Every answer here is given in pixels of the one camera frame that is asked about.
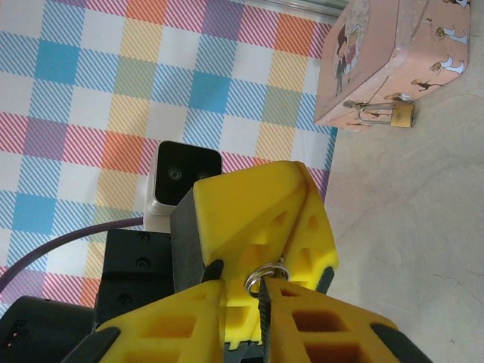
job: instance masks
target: orange square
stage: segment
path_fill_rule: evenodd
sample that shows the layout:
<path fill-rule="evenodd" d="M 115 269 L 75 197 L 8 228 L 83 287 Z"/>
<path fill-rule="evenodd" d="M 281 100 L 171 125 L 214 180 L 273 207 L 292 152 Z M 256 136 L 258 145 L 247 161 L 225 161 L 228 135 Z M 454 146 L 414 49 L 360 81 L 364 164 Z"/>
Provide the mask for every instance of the orange square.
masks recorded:
<path fill-rule="evenodd" d="M 269 163 L 272 163 L 272 161 L 267 160 L 267 159 L 263 159 L 261 157 L 254 157 L 254 166 L 264 165 L 264 164 L 269 164 Z"/>
<path fill-rule="evenodd" d="M 100 281 L 97 278 L 83 278 L 81 287 L 81 300 L 79 303 L 82 306 L 94 308 L 96 303 L 96 293 L 99 290 Z"/>
<path fill-rule="evenodd" d="M 314 21 L 281 14 L 275 49 L 308 57 L 314 27 Z"/>
<path fill-rule="evenodd" d="M 101 167 L 137 174 L 141 162 L 144 138 L 118 132 L 106 133 Z"/>
<path fill-rule="evenodd" d="M 271 161 L 289 160 L 295 133 L 292 127 L 261 123 L 256 158 Z"/>
<path fill-rule="evenodd" d="M 96 204 L 117 209 L 131 210 L 135 201 L 138 176 L 130 172 L 101 170 Z"/>
<path fill-rule="evenodd" d="M 274 51 L 268 84 L 302 92 L 307 65 L 307 57 L 285 51 Z"/>
<path fill-rule="evenodd" d="M 163 24 L 168 0 L 128 0 L 126 16 L 132 19 Z"/>
<path fill-rule="evenodd" d="M 125 57 L 156 63 L 161 43 L 161 29 L 158 24 L 126 19 L 123 42 L 119 54 Z"/>
<path fill-rule="evenodd" d="M 87 278 L 101 278 L 103 274 L 104 251 L 106 244 L 100 242 L 89 243 L 88 258 L 85 261 L 84 275 Z"/>
<path fill-rule="evenodd" d="M 149 100 L 113 95 L 108 128 L 122 134 L 144 136 L 149 110 Z"/>

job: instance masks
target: camera lens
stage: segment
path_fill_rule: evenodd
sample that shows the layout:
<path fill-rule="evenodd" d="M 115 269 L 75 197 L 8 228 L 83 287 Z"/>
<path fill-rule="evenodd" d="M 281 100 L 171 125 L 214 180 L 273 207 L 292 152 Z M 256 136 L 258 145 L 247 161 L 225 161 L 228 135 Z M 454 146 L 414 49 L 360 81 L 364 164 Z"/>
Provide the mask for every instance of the camera lens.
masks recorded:
<path fill-rule="evenodd" d="M 180 180 L 182 178 L 182 171 L 180 169 L 172 168 L 168 171 L 168 176 L 172 180 Z"/>

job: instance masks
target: pink tin box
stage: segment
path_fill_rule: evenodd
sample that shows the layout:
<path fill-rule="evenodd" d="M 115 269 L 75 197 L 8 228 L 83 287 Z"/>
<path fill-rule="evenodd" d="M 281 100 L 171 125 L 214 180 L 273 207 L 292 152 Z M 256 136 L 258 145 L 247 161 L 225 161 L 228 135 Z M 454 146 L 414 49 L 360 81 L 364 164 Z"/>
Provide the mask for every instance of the pink tin box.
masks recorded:
<path fill-rule="evenodd" d="M 469 28 L 470 0 L 351 0 L 324 42 L 316 123 L 409 127 L 411 102 L 467 68 Z"/>

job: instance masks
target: yellow gripper jaw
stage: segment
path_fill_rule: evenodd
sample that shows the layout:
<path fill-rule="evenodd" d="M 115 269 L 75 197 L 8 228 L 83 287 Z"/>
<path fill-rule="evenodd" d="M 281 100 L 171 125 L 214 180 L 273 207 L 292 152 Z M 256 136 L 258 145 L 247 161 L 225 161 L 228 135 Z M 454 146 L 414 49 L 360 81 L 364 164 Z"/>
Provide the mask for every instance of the yellow gripper jaw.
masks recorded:
<path fill-rule="evenodd" d="M 387 318 L 281 279 L 259 310 L 265 363 L 432 363 Z"/>
<path fill-rule="evenodd" d="M 223 281 L 207 281 L 106 321 L 120 330 L 101 363 L 220 363 L 225 335 Z"/>
<path fill-rule="evenodd" d="M 257 300 L 244 290 L 254 270 L 282 257 L 290 281 L 314 290 L 338 265 L 321 196 L 299 162 L 197 181 L 173 212 L 171 229 L 175 292 L 198 284 L 205 265 L 224 263 L 230 350 L 261 340 Z"/>

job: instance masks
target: black camera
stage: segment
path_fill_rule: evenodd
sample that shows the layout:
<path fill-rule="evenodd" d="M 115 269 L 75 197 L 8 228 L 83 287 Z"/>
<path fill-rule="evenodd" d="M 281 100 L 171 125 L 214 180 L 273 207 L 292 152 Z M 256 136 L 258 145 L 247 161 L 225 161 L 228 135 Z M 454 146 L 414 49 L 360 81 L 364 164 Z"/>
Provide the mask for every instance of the black camera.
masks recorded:
<path fill-rule="evenodd" d="M 168 216 L 197 180 L 220 174 L 222 158 L 218 151 L 174 141 L 162 142 L 150 167 L 150 211 Z"/>

